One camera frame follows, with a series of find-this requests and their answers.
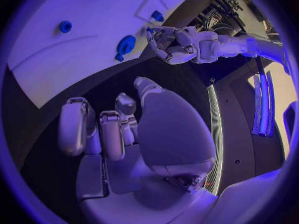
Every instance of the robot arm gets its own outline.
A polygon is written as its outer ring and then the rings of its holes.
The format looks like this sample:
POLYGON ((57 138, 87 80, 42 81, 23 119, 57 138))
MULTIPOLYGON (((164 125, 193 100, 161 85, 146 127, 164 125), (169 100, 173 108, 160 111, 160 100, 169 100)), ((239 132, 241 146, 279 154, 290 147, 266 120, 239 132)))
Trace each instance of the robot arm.
POLYGON ((218 57, 233 57, 238 54, 248 57, 259 55, 285 65, 282 46, 248 35, 233 37, 218 35, 212 31, 197 32, 192 26, 182 29, 161 26, 148 28, 147 39, 155 54, 172 65, 190 60, 198 64, 211 63, 218 57), (163 36, 173 37, 179 45, 161 49, 159 40, 163 36))

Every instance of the blue knob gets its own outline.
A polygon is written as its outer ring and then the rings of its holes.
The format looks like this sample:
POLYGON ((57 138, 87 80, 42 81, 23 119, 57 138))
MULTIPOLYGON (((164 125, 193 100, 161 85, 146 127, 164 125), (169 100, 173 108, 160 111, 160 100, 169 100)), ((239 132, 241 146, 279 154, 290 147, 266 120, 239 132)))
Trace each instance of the blue knob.
POLYGON ((69 22, 69 21, 62 21, 59 24, 59 29, 60 29, 61 32, 67 33, 72 29, 72 23, 69 22))
POLYGON ((160 22, 164 21, 163 15, 160 12, 158 12, 157 10, 152 13, 151 17, 153 19, 155 19, 156 21, 160 21, 160 22))
POLYGON ((123 61, 123 55, 133 51, 136 43, 136 38, 132 35, 125 36, 117 46, 117 55, 115 57, 118 61, 123 61))

